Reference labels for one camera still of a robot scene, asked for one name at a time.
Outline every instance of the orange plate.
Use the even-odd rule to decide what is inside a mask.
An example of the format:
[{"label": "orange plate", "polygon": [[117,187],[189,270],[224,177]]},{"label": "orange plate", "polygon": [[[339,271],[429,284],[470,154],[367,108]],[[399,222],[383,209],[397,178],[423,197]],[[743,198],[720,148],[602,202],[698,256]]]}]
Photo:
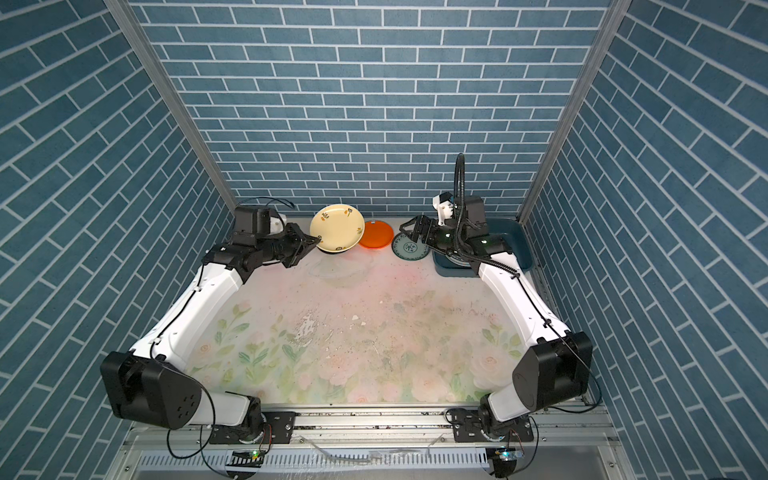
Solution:
[{"label": "orange plate", "polygon": [[381,220],[371,220],[366,222],[366,229],[362,233],[360,246],[371,249],[384,248],[392,242],[394,236],[392,227],[387,223]]}]

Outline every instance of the floral tablecloth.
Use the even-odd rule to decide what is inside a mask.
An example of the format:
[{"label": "floral tablecloth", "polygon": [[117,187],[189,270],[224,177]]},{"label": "floral tablecloth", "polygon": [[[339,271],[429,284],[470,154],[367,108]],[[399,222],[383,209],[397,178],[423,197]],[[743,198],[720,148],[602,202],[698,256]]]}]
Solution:
[{"label": "floral tablecloth", "polygon": [[474,402],[511,382],[520,336],[479,278],[389,248],[318,250],[255,272],[187,372],[265,403]]}]

